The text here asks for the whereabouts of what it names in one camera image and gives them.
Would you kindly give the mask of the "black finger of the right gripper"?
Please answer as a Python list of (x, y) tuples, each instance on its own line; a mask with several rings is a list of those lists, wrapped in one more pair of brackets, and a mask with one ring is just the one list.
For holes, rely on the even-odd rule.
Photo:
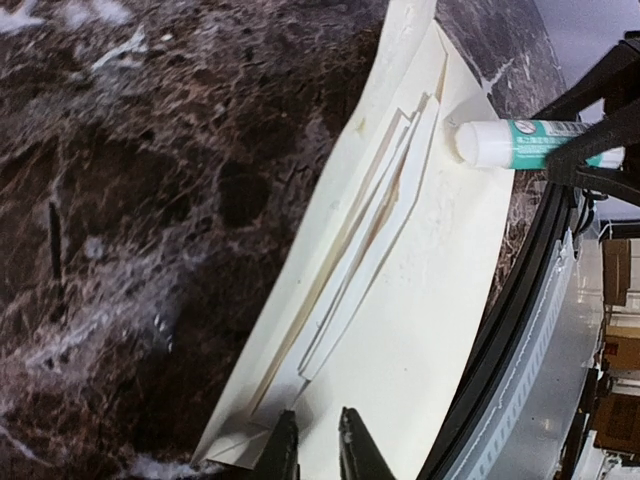
[(627, 31), (575, 85), (553, 100), (533, 118), (573, 120), (596, 102), (604, 102), (604, 114), (634, 107), (639, 114), (639, 31)]
[[(623, 147), (621, 169), (591, 167), (586, 161)], [(639, 199), (639, 108), (623, 107), (547, 157), (547, 179), (558, 185), (597, 191), (620, 200)]]

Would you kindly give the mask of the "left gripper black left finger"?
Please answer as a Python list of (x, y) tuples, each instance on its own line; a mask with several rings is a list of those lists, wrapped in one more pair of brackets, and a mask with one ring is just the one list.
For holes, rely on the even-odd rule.
[(258, 480), (298, 480), (299, 430), (294, 411), (285, 410), (280, 415), (265, 447), (255, 465)]

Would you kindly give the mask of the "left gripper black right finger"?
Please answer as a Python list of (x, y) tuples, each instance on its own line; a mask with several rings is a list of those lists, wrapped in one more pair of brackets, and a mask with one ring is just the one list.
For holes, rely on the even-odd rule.
[(344, 407), (339, 420), (340, 478), (394, 480), (395, 477), (355, 408)]

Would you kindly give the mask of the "green white glue stick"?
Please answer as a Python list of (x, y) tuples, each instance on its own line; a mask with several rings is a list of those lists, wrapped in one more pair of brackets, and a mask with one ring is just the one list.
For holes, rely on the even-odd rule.
[(470, 121), (456, 128), (453, 139), (459, 157), (471, 166), (543, 170), (550, 152), (590, 127), (571, 121)]

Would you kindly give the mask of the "cream paper envelope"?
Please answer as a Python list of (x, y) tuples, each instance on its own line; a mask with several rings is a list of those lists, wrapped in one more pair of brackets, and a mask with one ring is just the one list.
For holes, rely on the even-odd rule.
[(393, 475), (419, 474), (443, 424), (485, 307), (513, 184), (510, 170), (462, 164), (452, 121), (495, 112), (435, 21), (432, 1), (389, 4), (360, 101), (335, 144), (287, 260), (194, 452), (250, 468), (269, 426), (252, 407), (276, 357), (294, 338), (347, 237), (347, 222), (400, 110), (422, 95), (439, 112), (415, 205), (348, 329), (289, 409), (299, 430), (305, 479), (340, 475), (338, 422), (344, 407), (363, 418)]

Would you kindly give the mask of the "spare white paper sheet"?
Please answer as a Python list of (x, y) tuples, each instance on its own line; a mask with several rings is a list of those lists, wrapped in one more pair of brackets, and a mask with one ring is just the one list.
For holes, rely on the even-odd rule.
[(415, 205), (439, 106), (436, 97), (424, 94), (411, 115), (394, 114), (347, 222), (339, 256), (294, 338), (277, 355), (252, 407), (253, 422), (269, 426), (291, 408), (348, 329)]

